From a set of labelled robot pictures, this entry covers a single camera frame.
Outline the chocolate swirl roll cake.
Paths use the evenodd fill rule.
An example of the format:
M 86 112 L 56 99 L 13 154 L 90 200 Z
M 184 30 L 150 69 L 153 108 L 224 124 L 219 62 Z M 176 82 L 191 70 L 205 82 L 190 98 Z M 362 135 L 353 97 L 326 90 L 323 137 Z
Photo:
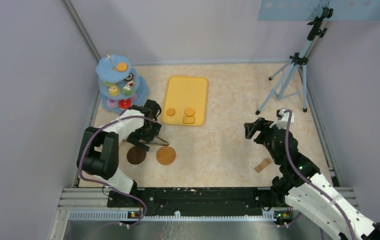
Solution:
M 133 81 L 134 80 L 134 74 L 130 72 L 123 80 L 127 83 Z

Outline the pink cupcake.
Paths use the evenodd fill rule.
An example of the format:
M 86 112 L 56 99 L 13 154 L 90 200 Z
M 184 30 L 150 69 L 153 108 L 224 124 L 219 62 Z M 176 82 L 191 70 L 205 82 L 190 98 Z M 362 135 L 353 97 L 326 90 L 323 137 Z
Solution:
M 135 93 L 133 96 L 129 98 L 132 102 L 136 101 L 138 99 L 138 94 Z

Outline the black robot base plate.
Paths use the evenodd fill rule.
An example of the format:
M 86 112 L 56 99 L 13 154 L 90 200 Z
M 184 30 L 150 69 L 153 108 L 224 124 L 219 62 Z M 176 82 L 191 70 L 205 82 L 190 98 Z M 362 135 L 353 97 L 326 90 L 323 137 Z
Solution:
M 131 195 L 111 191 L 107 207 L 147 208 L 147 217 L 176 211 L 184 217 L 242 217 L 286 206 L 268 187 L 139 187 Z

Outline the purple sprinkled donut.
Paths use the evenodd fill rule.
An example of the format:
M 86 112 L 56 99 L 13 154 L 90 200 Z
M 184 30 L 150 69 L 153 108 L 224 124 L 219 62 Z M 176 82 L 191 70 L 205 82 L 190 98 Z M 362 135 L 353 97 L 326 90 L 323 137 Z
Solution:
M 119 100 L 114 100 L 114 99 L 110 99 L 108 98 L 106 101 L 106 106 L 110 109 L 114 109 L 114 108 L 118 108 L 119 107 Z

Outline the green cream puff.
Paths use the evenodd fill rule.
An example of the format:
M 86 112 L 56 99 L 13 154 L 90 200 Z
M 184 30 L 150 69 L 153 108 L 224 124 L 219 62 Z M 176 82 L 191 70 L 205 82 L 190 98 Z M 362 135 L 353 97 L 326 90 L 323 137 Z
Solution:
M 122 90 L 125 97 L 131 97 L 134 94 L 134 86 L 132 83 L 127 83 Z

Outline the red frosted donut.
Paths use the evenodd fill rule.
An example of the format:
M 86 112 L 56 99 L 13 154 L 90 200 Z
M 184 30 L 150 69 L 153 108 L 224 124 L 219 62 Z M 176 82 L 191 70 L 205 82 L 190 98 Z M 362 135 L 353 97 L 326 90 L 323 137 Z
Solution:
M 118 107 L 119 107 L 121 110 L 126 110 L 126 109 L 128 109 L 129 107 L 131 107 L 132 105 L 133 105 L 132 100 L 129 99 L 129 98 L 122 99 L 122 100 L 120 100 L 119 103 L 118 103 Z

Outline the yellow cream puff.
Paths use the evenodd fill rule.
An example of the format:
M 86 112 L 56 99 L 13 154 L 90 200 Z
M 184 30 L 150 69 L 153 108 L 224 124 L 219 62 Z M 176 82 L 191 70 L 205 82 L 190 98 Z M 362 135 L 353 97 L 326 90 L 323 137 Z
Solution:
M 112 97 L 120 95 L 120 88 L 119 88 L 119 86 L 117 86 L 115 84 L 110 85 L 109 88 L 108 88 L 108 93 Z

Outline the round orange biscuit top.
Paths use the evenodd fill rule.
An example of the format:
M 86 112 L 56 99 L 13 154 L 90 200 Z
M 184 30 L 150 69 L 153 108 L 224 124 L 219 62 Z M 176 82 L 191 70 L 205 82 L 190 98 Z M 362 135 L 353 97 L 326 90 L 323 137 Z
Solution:
M 125 72 L 128 69 L 128 64 L 126 62 L 120 62 L 116 65 L 116 70 L 119 72 Z

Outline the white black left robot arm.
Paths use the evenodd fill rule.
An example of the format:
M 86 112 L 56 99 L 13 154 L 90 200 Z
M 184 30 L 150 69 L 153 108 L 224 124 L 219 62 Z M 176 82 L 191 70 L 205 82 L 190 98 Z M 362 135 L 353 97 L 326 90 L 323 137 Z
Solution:
M 89 126 L 84 131 L 76 163 L 80 172 L 95 176 L 97 183 L 119 191 L 119 200 L 125 206 L 135 205 L 136 183 L 119 168 L 119 144 L 126 141 L 148 152 L 149 146 L 159 138 L 160 114 L 160 105 L 148 99 L 143 106 L 132 105 L 104 126 Z

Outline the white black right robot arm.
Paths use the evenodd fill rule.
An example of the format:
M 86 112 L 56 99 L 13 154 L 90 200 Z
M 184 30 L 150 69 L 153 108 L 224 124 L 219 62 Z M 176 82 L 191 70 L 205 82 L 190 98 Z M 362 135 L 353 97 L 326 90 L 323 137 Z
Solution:
M 334 240 L 380 240 L 380 222 L 360 213 L 331 185 L 299 152 L 290 131 L 263 117 L 245 123 L 244 129 L 245 138 L 264 146 L 282 173 L 271 185 L 275 205 L 298 210 Z

